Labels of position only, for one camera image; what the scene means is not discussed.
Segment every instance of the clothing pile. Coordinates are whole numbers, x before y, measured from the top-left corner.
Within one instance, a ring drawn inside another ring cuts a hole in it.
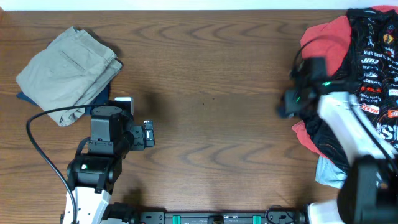
[[[23,93],[18,98],[39,105],[44,111],[90,103],[103,104],[109,98],[109,82],[122,63],[109,48],[85,30],[67,29],[38,53],[17,76]],[[49,116],[68,126],[90,108],[58,111]]]
[[[376,131],[398,148],[398,7],[349,9],[346,16],[307,29],[301,40],[323,35],[343,42],[317,40],[303,49],[303,58],[325,57],[334,80],[358,80],[361,109]],[[336,136],[316,112],[302,113],[292,129],[299,141],[320,155],[316,181],[341,188],[349,164]]]

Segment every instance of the wooden table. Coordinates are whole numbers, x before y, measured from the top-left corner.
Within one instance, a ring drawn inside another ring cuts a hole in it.
[[[112,202],[168,211],[265,210],[336,197],[315,182],[318,156],[275,112],[306,28],[343,11],[6,12],[0,24],[0,222],[58,223],[65,188],[36,153],[16,75],[70,26],[89,30],[124,63],[111,96],[132,96],[156,147],[131,152]],[[90,117],[49,117],[34,137],[66,174]]]

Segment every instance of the red cloth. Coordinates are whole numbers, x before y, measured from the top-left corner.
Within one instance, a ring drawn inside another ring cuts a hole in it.
[[[398,12],[398,7],[395,6],[375,6],[373,9],[381,12],[387,12],[393,9],[395,12]],[[325,57],[326,70],[329,76],[331,76],[338,70],[341,63],[343,63],[343,59],[347,54],[349,44],[351,42],[351,26],[349,25],[348,18],[346,16],[340,16],[329,23],[308,28],[301,38],[300,44],[303,46],[308,41],[319,36],[338,37],[342,41],[337,43],[334,40],[316,40],[311,44],[308,44],[302,50],[302,55],[304,59],[319,56]],[[305,129],[303,121],[293,125],[292,129],[296,132],[297,138],[303,146],[307,147],[312,152],[327,158],[312,142],[310,135]]]

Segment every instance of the light blue cloth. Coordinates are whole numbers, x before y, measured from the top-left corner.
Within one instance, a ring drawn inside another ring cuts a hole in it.
[[[315,180],[319,184],[329,185],[340,189],[346,178],[347,175],[330,160],[322,156],[319,157],[317,173],[315,174]]]

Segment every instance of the white backdrop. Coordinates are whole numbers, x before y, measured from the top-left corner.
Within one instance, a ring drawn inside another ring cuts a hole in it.
[[[348,9],[381,4],[398,6],[398,0],[0,0],[6,11]]]

